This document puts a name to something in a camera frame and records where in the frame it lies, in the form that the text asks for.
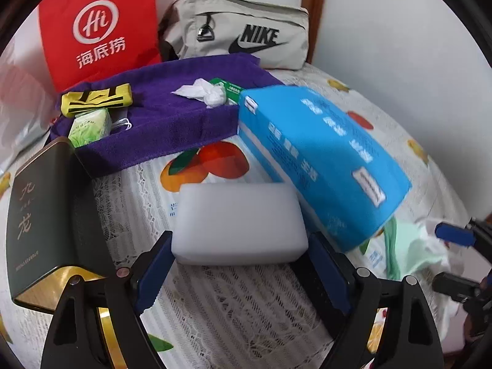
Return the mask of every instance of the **dark green box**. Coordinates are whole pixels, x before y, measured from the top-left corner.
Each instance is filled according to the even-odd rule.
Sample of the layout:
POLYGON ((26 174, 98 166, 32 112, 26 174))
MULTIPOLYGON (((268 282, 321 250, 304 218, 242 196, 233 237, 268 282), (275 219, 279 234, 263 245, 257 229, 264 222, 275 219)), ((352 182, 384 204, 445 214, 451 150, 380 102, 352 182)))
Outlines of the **dark green box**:
POLYGON ((17 171, 6 251, 13 302, 41 312, 54 312, 71 276, 114 273, 92 180, 69 139, 52 141, 17 171))

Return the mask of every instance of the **white tissue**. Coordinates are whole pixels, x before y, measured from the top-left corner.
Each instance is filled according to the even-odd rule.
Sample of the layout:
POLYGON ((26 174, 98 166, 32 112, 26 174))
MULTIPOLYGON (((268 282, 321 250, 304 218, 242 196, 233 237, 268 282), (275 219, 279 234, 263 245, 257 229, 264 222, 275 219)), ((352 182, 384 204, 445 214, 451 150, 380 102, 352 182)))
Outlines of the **white tissue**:
POLYGON ((172 93, 202 101, 207 105, 207 108, 215 108, 219 105, 224 105, 227 101, 223 85, 213 85, 202 78, 195 80, 195 83, 193 83, 192 86, 181 86, 172 93))

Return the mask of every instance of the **fruit pattern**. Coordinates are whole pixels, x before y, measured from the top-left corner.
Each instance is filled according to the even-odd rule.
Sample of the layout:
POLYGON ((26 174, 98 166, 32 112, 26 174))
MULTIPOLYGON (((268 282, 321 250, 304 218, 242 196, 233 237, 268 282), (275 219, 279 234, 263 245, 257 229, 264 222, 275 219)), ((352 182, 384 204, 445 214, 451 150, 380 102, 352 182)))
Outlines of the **fruit pattern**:
POLYGON ((218 141, 200 149, 184 151, 161 172, 161 185, 176 193, 185 183, 201 183, 209 173, 225 179, 237 179, 249 171, 249 163, 235 144, 218 141))
POLYGON ((0 177, 0 198, 2 198, 3 193, 5 193, 9 187, 10 187, 10 173, 7 172, 5 175, 0 177))
POLYGON ((416 156, 418 156, 426 166, 429 165, 429 155, 425 152, 425 150, 420 147, 420 145, 415 140, 407 141, 408 146, 413 150, 416 156))
POLYGON ((328 83, 328 85, 330 85, 331 87, 333 87, 338 91, 344 91, 345 93, 348 93, 350 91, 350 87, 347 87, 341 81, 337 81, 335 79, 328 79, 326 80, 326 82, 328 83))
POLYGON ((373 130, 374 126, 363 116, 359 115, 354 111, 347 111, 347 115, 355 120, 362 128, 366 130, 373 130))

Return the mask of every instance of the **blue tissue box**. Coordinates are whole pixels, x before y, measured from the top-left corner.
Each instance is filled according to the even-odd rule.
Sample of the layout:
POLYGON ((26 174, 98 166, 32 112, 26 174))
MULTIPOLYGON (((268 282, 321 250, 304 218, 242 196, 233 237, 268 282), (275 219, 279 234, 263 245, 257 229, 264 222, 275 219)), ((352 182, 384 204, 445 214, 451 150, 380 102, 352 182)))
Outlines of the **blue tissue box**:
POLYGON ((343 252, 381 229, 410 190, 393 158, 307 87, 244 90, 239 106, 240 137, 274 181, 297 188, 308 229, 343 252))

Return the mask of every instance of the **blue handle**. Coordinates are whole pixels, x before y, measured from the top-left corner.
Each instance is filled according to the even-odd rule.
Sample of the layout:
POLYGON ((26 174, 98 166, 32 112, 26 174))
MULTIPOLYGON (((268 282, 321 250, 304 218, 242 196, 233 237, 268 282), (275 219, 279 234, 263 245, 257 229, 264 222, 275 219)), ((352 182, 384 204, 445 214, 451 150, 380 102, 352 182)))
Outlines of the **blue handle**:
POLYGON ((169 237, 162 245, 161 250, 149 265, 138 282, 138 299, 135 302, 135 313, 141 315, 144 310, 150 308, 156 301, 164 280, 174 262, 171 252, 171 239, 169 237))
POLYGON ((352 306, 348 299, 348 288, 343 276, 340 274, 328 251, 318 239, 317 234, 310 235, 308 241, 309 247, 307 253, 316 269, 316 273, 318 273, 321 283, 323 283, 331 305, 339 309, 345 316, 348 315, 352 306))
POLYGON ((440 223, 435 227, 435 235, 437 238, 449 241, 450 243, 472 247, 475 244, 475 236, 473 231, 462 229, 458 226, 450 225, 449 223, 440 223))

